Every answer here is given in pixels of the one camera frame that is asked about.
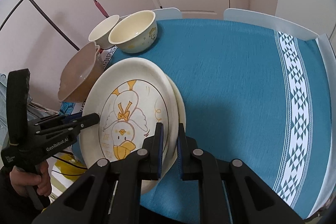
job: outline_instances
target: black wire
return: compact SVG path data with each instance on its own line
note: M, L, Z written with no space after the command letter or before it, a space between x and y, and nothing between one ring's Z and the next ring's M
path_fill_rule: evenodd
M82 175L82 174L80 174L80 175L67 175L67 174L63 174L63 173L57 172L55 170L52 170L52 172L55 172L55 173L58 173L58 174L61 174L61 175L64 175L64 176L72 176L72 177L77 177L77 176L81 176Z
M64 150L62 150L60 153L63 153L63 154L68 154L68 155L73 155L73 153L71 153L71 152L68 152L68 151L64 151Z
M5 18L5 20L2 22L1 26L0 26L0 31L2 29L2 27L5 25L5 23L7 22L8 18L12 15L12 13L14 13L14 11L16 10L16 8L21 4L21 2L23 2L24 0L20 0L15 6L14 8L11 10L11 12L8 14L8 16Z
M64 160L64 159L61 159L61 158L59 158L59 157L56 157L56 156L52 156L52 157L55 158L55 159L58 159L58 160L60 160L60 161L62 161L62 162L65 162L66 164L70 164L70 165L72 165L73 167L77 167L77 168L79 168L79 169L87 170L87 168L85 168L85 167L80 167L80 166L74 165L74 164L72 164L72 163L70 163L70 162L68 162L68 161L66 161L66 160Z
M70 40L70 38L68 38L61 30L60 30L60 28L58 28L57 26L56 26L56 24L45 14L45 12L43 12L42 11L42 9L40 8L40 6L38 6L37 5L37 3L34 1L34 0L29 0L32 4L33 4L33 6L36 8L36 10L38 10L38 12L45 18L45 20L46 21L48 21L49 22L49 24L51 25L51 26L53 26L53 28L66 40L66 41L68 41L68 43L72 46L72 47L74 47L76 50L78 50L79 51L79 48L76 46L76 44L74 44L71 40Z

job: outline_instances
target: metal screw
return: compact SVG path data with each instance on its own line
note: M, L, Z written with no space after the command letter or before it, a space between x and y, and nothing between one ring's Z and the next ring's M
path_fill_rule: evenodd
M106 166L109 161L107 159L100 159L97 161L98 166L103 167Z
M233 160L232 165L235 167L241 167L243 165L243 162L241 160Z
M144 148L141 148L141 149L138 150L137 153L140 156L145 156L148 153L148 151L146 149L144 149Z
M201 156L201 155L203 155L203 150L199 149L199 148L194 149L193 154L196 155L196 156Z

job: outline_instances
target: duck illustration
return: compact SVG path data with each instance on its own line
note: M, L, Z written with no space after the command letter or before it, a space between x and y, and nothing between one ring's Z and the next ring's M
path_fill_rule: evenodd
M156 34L157 34L157 32L156 32L156 27L154 27L154 28L152 28L152 29L150 30L150 32L149 32L149 37L150 37L152 40L155 40L155 38L156 38Z
M139 96L133 90L136 80L128 81L129 90L119 92L116 88L112 94L117 97L113 111L109 114L103 131L111 128L113 153L118 160L126 158L136 148L133 143L136 129L147 131L147 121L143 111L138 108Z

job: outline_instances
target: ceramic plate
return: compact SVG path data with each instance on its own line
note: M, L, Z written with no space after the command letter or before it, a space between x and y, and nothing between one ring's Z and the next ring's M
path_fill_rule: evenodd
M143 58L128 58L112 65L86 100L83 115L93 112L100 115L100 123L82 130L79 138L88 167L101 158L124 159L140 149L144 138L154 135L156 123L162 122L164 176L174 158L179 111L172 85L157 65ZM144 181L142 193L156 183Z
M168 78L169 83L173 88L174 95L175 95L175 98L176 98L177 108L178 108L178 120L179 120L179 122L181 122L184 125L184 130L185 130L186 114L185 114L185 107L184 107L184 102L183 102L183 99L182 99L182 95L181 95L178 87L176 86L176 84L172 81L172 79L168 75L166 75L166 77Z

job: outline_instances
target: ceramic bowl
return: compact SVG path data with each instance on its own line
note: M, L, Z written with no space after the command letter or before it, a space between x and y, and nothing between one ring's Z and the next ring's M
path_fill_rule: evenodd
M110 32L109 42L124 52L137 53L150 47L157 33L155 13L145 10L120 21Z
M118 21L119 16L113 15L100 22L90 33L89 41L95 41L104 50L111 48L113 45L109 43L109 34Z
M80 49L62 71L58 99L61 102L80 103L89 95L97 79L103 74L100 46L90 42Z

